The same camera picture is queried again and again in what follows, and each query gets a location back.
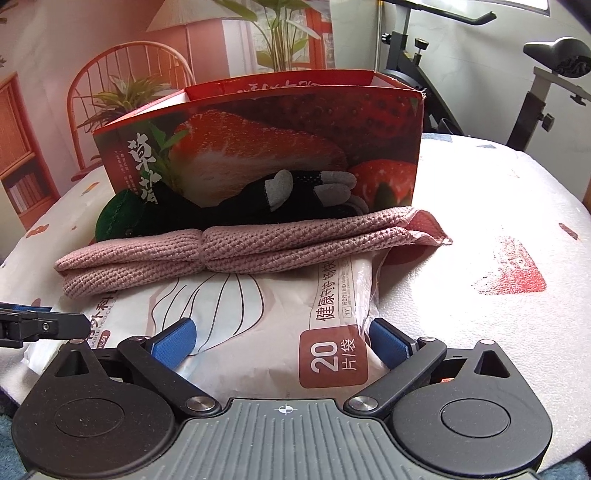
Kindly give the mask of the white face mask package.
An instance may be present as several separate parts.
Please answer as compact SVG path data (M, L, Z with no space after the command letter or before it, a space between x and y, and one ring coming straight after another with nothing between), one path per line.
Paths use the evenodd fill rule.
M388 371L367 336L379 260L363 254L266 275L202 272L61 297L55 308L87 316L93 348L191 319L197 341L177 372L221 403L307 396L344 402Z

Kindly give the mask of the green tasselled leaf cloth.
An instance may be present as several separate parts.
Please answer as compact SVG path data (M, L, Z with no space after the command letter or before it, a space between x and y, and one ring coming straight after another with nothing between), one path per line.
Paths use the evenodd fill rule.
M95 225L95 240L146 236L151 207L131 190L116 193L100 212Z

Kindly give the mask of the patterned white tablecloth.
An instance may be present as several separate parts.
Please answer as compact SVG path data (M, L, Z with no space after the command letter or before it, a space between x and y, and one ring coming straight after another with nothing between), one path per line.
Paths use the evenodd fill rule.
M38 220L2 263L2 300L56 309L61 297L137 288L70 298L54 268L93 245L112 195L95 171ZM370 321L452 348L497 341L551 418L544 465L569 459L590 441L589 213L530 156L444 135L423 139L413 208L451 241L363 253L380 259Z

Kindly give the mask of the pink knitted cloth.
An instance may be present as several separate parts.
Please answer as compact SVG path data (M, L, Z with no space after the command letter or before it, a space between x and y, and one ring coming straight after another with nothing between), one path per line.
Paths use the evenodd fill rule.
M207 270L280 273L398 246L450 243L435 217L413 207L276 225L211 227L97 242L55 262L70 298L149 285Z

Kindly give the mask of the black glove grey fingertips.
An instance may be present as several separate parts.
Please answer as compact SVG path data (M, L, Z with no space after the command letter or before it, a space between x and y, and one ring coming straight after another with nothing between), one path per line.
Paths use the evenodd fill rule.
M356 176L346 171L280 170L247 184L216 206L198 206L167 186L156 185L156 202L142 207L137 231L144 235L216 226L270 225L342 219L367 214L353 193Z

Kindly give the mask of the red strawberry cardboard box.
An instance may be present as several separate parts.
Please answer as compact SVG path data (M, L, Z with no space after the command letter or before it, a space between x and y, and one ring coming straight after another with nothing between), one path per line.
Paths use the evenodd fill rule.
M159 184L215 206L280 170L346 171L370 210L411 204L424 95L370 70L266 73L184 88L98 128L115 191Z

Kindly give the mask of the black exercise bike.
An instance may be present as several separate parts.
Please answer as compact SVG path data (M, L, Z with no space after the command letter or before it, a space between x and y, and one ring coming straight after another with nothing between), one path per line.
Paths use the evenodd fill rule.
M492 22L470 26L425 11L405 16L384 7L387 31L407 27L409 38L429 47L421 65L462 130L504 143L533 80L535 61L524 54L530 41L574 37L589 42L590 30L560 1L436 1L434 7Z

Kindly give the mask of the printed living room backdrop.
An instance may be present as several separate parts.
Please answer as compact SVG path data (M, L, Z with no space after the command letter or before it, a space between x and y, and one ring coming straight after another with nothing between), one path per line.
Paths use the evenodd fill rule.
M24 227L100 162L98 95L335 63L325 1L5 1L1 184Z

